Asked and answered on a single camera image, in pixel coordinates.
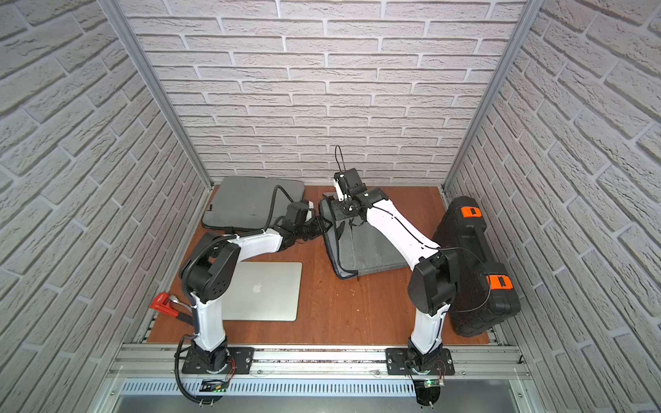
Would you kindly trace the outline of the grey laptop bag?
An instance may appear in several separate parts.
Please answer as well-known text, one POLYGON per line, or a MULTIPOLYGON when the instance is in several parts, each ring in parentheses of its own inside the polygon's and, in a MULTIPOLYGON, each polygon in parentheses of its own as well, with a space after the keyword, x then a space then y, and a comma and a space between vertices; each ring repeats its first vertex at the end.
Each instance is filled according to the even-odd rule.
POLYGON ((201 224, 226 232, 263 228, 270 212, 274 188, 280 185, 294 201, 303 198, 305 184, 296 180, 263 177, 226 177, 203 214, 201 224))
POLYGON ((323 235, 325 249, 339 279, 408 267, 381 232, 360 217, 347 218, 333 194, 323 194, 318 212, 328 226, 323 235))

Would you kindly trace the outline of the silver laptop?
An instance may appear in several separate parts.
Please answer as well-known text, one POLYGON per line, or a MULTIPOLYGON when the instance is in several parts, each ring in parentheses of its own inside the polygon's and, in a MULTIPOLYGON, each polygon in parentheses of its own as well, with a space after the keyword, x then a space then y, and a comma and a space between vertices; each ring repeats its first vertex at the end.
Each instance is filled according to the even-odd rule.
POLYGON ((301 275, 301 263, 239 263, 222 297, 223 319, 294 322, 301 275))

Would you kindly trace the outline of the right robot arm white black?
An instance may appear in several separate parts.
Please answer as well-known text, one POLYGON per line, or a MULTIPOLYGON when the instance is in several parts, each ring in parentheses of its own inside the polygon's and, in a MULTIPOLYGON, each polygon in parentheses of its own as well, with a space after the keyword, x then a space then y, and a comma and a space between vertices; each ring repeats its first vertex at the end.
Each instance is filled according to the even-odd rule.
POLYGON ((378 188, 350 194, 336 189, 344 216, 361 217, 399 251, 411 269, 407 292, 416 307, 406 366, 427 374, 442 350, 442 328, 459 286, 459 257, 423 235, 378 188))

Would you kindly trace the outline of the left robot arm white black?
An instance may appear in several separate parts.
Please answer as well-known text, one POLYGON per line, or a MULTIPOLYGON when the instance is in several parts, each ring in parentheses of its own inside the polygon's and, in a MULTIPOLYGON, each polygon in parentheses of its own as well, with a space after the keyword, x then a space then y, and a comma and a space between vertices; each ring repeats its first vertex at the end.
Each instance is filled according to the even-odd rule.
POLYGON ((218 373, 228 363, 227 334, 221 297, 229 289, 237 264, 264 254, 285 251, 298 241, 307 242, 328 232, 331 224, 321 217, 304 223, 282 222, 245 235, 207 234, 182 267, 182 292, 192 310, 193 353, 202 368, 218 373))

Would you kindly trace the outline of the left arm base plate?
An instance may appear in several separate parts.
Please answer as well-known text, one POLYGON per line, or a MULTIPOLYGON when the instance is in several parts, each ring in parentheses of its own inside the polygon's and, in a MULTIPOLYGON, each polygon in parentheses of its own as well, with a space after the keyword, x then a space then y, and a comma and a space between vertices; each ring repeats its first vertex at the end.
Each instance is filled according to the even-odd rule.
POLYGON ((255 354, 253 347, 230 347, 207 352, 190 349, 182 365, 184 374, 248 374, 255 354))

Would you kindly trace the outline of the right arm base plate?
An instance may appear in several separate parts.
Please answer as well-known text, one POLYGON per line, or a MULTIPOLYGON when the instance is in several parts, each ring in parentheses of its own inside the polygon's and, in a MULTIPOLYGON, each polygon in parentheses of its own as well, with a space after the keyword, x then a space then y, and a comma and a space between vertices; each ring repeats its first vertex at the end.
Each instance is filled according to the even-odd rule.
POLYGON ((389 375, 455 374, 451 353, 442 346, 428 354, 420 354, 415 348, 387 348, 385 357, 389 375))

